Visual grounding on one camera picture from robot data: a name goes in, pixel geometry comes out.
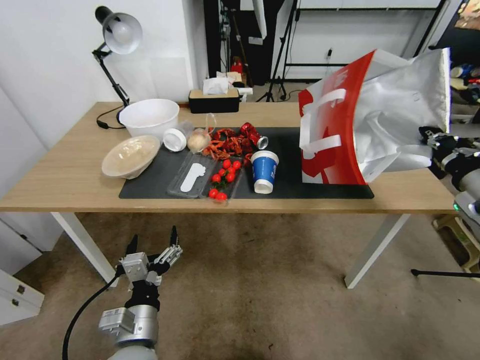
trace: lamp arm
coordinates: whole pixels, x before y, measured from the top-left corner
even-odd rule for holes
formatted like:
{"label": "lamp arm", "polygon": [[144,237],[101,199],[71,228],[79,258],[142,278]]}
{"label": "lamp arm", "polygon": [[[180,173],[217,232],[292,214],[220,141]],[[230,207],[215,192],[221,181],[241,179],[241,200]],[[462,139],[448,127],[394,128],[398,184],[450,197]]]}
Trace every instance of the lamp arm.
{"label": "lamp arm", "polygon": [[100,64],[100,67],[102,68],[103,72],[105,73],[106,77],[108,78],[108,80],[110,80],[111,82],[111,86],[113,87],[113,89],[115,90],[116,94],[118,95],[118,97],[120,97],[122,103],[123,103],[123,106],[124,107],[127,107],[130,103],[130,98],[128,96],[128,94],[125,92],[125,90],[120,86],[120,84],[118,84],[114,78],[112,77],[112,75],[110,74],[109,70],[107,69],[107,67],[105,66],[104,64],[104,58],[108,55],[110,55],[112,53],[112,51],[102,51],[102,49],[105,47],[105,43],[103,43],[102,45],[100,45],[98,48],[96,48],[95,50],[92,51],[92,54],[93,54],[93,57],[98,61],[98,63]]}

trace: desk lamp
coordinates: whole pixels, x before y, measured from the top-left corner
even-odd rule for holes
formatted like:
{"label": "desk lamp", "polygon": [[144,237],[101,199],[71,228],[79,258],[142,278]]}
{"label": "desk lamp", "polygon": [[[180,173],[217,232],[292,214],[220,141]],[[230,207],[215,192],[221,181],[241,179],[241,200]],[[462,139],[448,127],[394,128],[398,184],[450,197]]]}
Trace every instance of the desk lamp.
{"label": "desk lamp", "polygon": [[[95,10],[95,17],[102,25],[104,41],[97,49],[92,51],[92,54],[105,72],[108,80],[110,80],[116,94],[120,97],[123,103],[123,108],[126,108],[130,103],[130,98],[108,71],[104,64],[104,58],[112,52],[121,55],[133,52],[142,40],[142,26],[133,16],[122,12],[112,12],[106,6],[97,7]],[[122,110],[123,109],[116,114],[116,120],[119,124],[121,124],[119,114]],[[101,128],[109,128],[109,125],[106,122],[97,119],[96,123]]]}

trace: white plastic bowl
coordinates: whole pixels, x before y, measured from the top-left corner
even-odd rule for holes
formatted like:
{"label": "white plastic bowl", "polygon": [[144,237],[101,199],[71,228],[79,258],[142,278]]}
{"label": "white plastic bowl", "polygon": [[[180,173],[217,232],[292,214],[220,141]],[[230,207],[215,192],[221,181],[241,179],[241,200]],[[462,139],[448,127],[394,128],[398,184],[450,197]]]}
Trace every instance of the white plastic bowl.
{"label": "white plastic bowl", "polygon": [[164,132],[179,122],[180,107],[167,99],[148,99],[135,102],[120,112],[119,120],[131,136],[153,135],[164,140]]}
{"label": "white plastic bowl", "polygon": [[134,179],[150,165],[160,146],[160,140],[153,135],[131,137],[109,151],[101,163],[101,172],[109,178]]}

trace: beige bowl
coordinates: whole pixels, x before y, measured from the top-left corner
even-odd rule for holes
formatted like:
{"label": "beige bowl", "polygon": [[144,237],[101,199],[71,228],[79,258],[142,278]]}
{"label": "beige bowl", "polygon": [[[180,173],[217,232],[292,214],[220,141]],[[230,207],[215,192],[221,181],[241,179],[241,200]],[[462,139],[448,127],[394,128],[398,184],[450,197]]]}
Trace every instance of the beige bowl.
{"label": "beige bowl", "polygon": [[105,156],[101,172],[109,178],[134,179],[150,165],[160,145],[160,140],[152,135],[122,141]]}

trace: blue paper cup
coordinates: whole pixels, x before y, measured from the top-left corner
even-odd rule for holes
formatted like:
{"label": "blue paper cup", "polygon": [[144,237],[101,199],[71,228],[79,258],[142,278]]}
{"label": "blue paper cup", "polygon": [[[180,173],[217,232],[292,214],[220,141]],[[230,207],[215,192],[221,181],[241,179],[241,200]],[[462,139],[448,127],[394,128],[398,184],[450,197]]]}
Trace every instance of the blue paper cup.
{"label": "blue paper cup", "polygon": [[271,151],[257,151],[250,159],[253,167],[253,189],[258,194],[270,194],[274,190],[275,172],[279,157]]}

